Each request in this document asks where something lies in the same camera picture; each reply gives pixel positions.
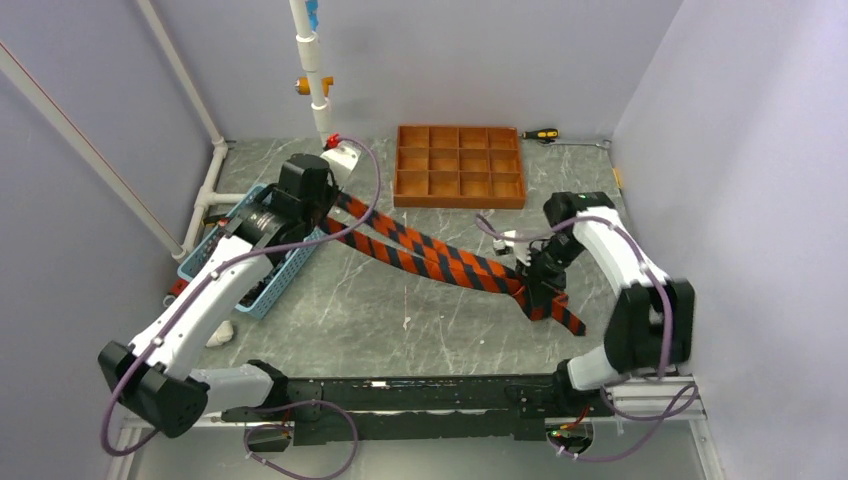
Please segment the orange navy striped tie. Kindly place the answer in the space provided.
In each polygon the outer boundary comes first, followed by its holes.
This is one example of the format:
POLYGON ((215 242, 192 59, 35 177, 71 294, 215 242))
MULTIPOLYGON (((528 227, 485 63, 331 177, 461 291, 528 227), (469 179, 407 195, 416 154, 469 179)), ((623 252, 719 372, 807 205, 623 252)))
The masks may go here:
POLYGON ((563 288, 548 286, 530 275, 519 273, 495 260, 453 247, 393 218, 373 211, 359 199, 341 193, 336 205, 394 245, 359 231, 344 234, 346 224, 324 218, 318 227, 327 235, 338 233, 347 246, 399 270, 444 284, 504 295, 512 298, 531 321, 552 319, 575 336, 586 334, 586 325, 568 309, 569 297, 563 288))

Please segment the brown compartment tray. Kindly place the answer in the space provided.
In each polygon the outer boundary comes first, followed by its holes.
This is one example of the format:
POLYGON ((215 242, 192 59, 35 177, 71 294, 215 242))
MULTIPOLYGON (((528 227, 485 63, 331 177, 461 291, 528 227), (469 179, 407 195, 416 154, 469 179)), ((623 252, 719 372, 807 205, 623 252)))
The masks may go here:
POLYGON ((513 127, 400 125, 397 208, 521 210, 526 189, 513 127))

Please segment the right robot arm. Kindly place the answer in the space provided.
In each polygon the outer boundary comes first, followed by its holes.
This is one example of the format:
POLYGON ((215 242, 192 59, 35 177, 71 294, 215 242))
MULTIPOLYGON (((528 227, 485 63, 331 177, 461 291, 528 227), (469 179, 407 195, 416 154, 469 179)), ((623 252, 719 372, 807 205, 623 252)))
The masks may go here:
POLYGON ((562 361, 554 373, 551 401, 574 415, 590 391, 633 373, 664 370, 689 361, 695 291, 648 258, 624 227, 604 192, 557 192, 544 203, 547 232, 515 232, 517 265, 534 300, 552 299, 566 286, 566 268, 587 253, 616 296, 599 346, 562 361))

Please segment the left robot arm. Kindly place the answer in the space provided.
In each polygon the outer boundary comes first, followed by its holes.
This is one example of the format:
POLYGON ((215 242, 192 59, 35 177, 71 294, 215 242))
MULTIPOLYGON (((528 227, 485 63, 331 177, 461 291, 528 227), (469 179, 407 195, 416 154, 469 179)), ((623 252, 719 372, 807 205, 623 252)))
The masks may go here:
POLYGON ((202 270, 150 326, 128 344, 111 341, 98 365, 121 404, 168 438, 210 412, 249 407, 272 420, 287 406, 287 378, 262 361, 238 368, 200 369, 207 341, 239 301, 301 245, 333 207, 358 162, 343 148, 319 156, 294 154, 278 180, 225 226, 202 270))

